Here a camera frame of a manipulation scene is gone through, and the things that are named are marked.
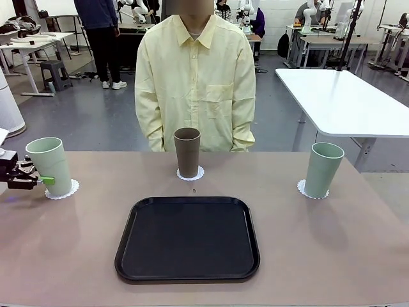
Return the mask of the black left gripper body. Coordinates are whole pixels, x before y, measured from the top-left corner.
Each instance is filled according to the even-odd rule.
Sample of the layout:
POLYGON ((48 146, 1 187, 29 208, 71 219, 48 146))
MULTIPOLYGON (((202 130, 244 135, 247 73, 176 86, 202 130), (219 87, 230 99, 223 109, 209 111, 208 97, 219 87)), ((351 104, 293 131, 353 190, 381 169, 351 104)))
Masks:
POLYGON ((1 154, 1 181, 15 180, 17 162, 17 152, 3 152, 1 154))

